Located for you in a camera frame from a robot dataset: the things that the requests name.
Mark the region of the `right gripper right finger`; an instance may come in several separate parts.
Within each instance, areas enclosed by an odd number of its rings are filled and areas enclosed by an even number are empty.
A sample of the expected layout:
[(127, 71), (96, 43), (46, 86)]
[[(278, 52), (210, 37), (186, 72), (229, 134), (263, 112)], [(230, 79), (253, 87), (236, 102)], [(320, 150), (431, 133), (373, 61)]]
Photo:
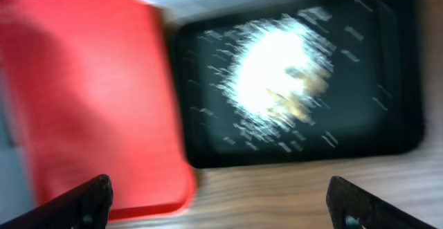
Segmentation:
[(326, 204), (334, 229), (435, 229), (340, 176), (331, 177)]

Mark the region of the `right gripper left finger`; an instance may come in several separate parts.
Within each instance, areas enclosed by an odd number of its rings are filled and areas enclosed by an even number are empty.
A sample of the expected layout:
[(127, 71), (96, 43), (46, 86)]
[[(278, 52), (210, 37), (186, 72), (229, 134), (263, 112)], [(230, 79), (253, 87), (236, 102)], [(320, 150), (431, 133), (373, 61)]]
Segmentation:
[(1, 224), (1, 229), (105, 229), (113, 197), (110, 178), (101, 174)]

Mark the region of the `rice and food scraps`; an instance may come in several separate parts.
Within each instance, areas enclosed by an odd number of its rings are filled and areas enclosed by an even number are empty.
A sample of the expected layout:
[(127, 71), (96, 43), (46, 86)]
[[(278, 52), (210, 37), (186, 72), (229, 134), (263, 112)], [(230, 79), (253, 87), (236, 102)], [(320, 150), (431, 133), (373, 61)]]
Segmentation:
[(379, 142), (395, 113), (366, 0), (278, 6), (201, 21), (177, 40), (190, 145), (305, 153)]

